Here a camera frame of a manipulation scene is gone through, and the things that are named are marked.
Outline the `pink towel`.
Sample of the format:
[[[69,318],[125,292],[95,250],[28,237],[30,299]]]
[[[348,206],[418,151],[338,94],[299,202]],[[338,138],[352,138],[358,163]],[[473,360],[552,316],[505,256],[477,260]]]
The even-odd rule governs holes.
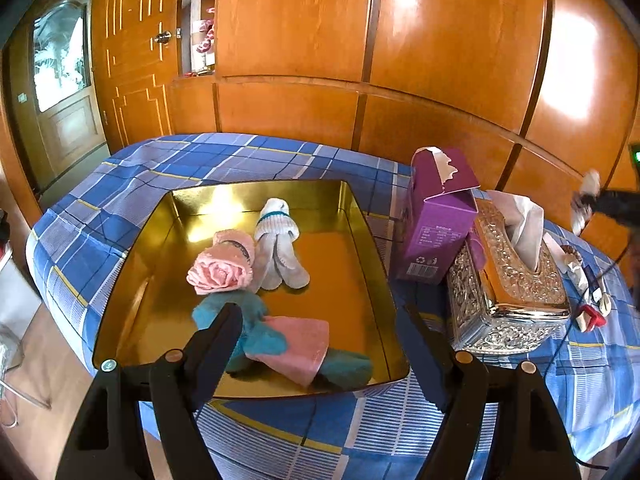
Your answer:
[[[212,246],[202,250],[186,274],[198,296],[246,289],[253,281],[255,243],[239,230],[215,233]]]

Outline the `purple cardboard box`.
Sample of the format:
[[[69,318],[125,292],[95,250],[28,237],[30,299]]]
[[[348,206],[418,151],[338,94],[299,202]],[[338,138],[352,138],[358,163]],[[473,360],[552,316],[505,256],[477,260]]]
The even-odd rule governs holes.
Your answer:
[[[437,285],[472,231],[477,216],[473,191],[480,182],[455,148],[418,148],[410,169],[393,274]]]

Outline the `silver ornate tissue box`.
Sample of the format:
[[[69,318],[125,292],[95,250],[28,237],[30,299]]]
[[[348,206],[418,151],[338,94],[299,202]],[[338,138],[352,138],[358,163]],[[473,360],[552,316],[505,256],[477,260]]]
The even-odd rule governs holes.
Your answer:
[[[449,339],[474,354],[527,353],[570,319],[561,274],[546,245],[529,269],[516,253],[503,214],[476,202],[475,240],[466,240],[447,275]]]

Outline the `teal and pink cloth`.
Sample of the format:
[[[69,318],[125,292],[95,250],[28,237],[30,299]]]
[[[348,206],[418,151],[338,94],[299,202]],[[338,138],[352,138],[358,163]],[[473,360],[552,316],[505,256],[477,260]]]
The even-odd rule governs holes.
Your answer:
[[[367,356],[330,346],[328,322],[274,316],[262,298],[247,290],[204,297],[192,311],[196,327],[211,326],[226,304],[239,306],[243,318],[227,373],[243,374],[260,363],[299,387],[307,388],[318,380],[342,390],[363,388],[372,379],[373,366]]]

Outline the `gold rectangular tray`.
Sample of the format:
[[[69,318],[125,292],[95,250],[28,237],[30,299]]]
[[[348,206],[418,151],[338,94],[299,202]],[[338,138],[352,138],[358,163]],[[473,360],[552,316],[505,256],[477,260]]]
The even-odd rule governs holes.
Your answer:
[[[148,364],[182,348],[196,331],[201,298],[186,281],[216,232],[253,233],[259,211],[282,198],[300,229],[294,250],[310,274],[299,292],[260,292],[272,315],[328,322],[329,345],[372,364],[356,396],[376,396],[409,374],[396,336],[396,308],[383,261],[349,184],[343,180],[253,181],[167,192],[129,249],[102,315],[93,365]]]

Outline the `white tissue in box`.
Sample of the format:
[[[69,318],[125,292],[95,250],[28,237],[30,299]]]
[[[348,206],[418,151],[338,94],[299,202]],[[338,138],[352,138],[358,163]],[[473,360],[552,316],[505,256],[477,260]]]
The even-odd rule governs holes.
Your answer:
[[[536,271],[544,236],[544,210],[527,196],[499,191],[487,194],[503,215],[506,235],[515,252],[529,270]]]

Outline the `white grey sock pair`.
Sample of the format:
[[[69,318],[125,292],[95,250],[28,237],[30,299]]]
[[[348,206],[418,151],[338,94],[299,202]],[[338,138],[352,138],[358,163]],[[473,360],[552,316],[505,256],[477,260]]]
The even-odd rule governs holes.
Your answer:
[[[282,284],[294,290],[309,285],[309,273],[299,262],[293,247],[298,238],[299,228],[290,215],[288,203],[277,197],[268,198],[254,231],[252,292],[276,290]]]

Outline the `blue plaid tablecloth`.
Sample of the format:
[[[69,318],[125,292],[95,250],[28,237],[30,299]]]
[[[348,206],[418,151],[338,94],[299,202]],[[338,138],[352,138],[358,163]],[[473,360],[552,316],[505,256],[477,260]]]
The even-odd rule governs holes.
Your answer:
[[[400,216],[409,168],[310,142],[237,133],[180,134],[124,148],[47,209],[26,243],[29,272],[78,360],[91,362],[99,322],[126,255],[163,195],[217,182],[341,179],[350,184],[382,256]],[[530,356],[546,376],[575,455],[591,460],[639,425],[639,315],[628,286],[598,248],[548,225],[605,279],[605,326],[559,330]],[[442,413],[416,378],[376,396],[224,402],[198,428],[227,479],[410,479]]]

